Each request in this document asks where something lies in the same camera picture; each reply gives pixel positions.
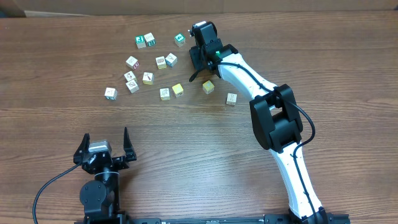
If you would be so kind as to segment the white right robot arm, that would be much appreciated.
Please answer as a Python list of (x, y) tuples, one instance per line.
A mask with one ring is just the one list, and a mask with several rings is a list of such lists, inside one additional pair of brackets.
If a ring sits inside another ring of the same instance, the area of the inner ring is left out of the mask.
[(263, 79), (232, 45), (209, 50), (194, 46), (190, 56), (195, 69), (214, 71), (249, 99), (252, 128), (258, 143), (269, 150), (279, 168), (289, 198), (292, 221), (326, 223), (303, 158), (302, 117), (308, 115), (296, 104), (291, 87)]

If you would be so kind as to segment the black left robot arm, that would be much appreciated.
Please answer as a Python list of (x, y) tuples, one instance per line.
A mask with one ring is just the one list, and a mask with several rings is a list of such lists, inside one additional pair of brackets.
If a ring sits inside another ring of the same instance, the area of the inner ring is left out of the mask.
[(84, 171), (94, 175), (80, 190), (80, 202), (84, 206), (83, 223), (131, 223), (127, 212), (120, 209), (119, 171), (129, 168), (137, 159), (129, 138), (124, 130), (123, 150), (125, 155), (113, 157), (109, 141), (90, 143), (86, 133), (73, 155), (73, 162)]

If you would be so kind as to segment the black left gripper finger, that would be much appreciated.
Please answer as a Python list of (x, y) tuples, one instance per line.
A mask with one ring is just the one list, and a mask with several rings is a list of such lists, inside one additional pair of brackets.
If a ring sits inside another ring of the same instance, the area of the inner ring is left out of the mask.
[(124, 128), (123, 150), (125, 152), (127, 161), (136, 161), (137, 160), (137, 156), (136, 156), (136, 153), (132, 146), (127, 127)]
[(80, 164), (81, 162), (83, 162), (84, 155), (88, 152), (89, 145), (90, 135), (88, 133), (85, 133), (80, 145), (78, 146), (78, 149), (73, 155), (73, 162), (75, 164)]

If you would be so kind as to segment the wooden block green R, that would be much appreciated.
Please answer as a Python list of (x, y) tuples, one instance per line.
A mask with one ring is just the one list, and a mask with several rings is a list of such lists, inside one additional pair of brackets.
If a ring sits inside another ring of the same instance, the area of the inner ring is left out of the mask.
[(237, 94), (228, 93), (227, 98), (226, 98), (226, 104), (227, 105), (235, 105), (236, 100), (237, 100)]

